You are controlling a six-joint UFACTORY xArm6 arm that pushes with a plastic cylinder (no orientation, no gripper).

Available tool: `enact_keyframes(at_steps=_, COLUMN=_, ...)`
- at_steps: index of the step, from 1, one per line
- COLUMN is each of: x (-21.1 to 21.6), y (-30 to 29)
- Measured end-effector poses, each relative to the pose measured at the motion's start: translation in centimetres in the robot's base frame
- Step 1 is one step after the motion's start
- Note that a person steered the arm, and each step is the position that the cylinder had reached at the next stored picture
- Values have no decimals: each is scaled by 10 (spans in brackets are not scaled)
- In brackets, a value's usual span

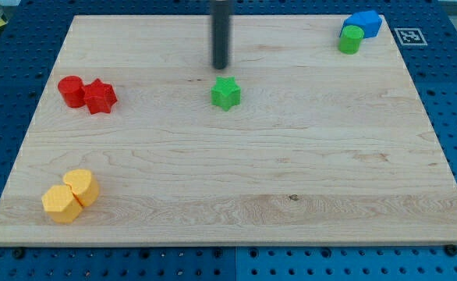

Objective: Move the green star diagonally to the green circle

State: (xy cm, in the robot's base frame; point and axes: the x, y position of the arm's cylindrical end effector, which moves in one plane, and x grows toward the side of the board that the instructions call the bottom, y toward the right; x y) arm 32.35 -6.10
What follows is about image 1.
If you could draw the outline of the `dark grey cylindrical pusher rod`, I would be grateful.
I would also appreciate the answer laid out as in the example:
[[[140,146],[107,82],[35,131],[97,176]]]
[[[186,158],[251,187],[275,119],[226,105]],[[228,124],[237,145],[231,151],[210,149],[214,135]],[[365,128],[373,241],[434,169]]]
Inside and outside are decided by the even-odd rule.
[[[229,42],[232,15],[231,0],[211,0],[211,56],[215,69],[229,64]]]

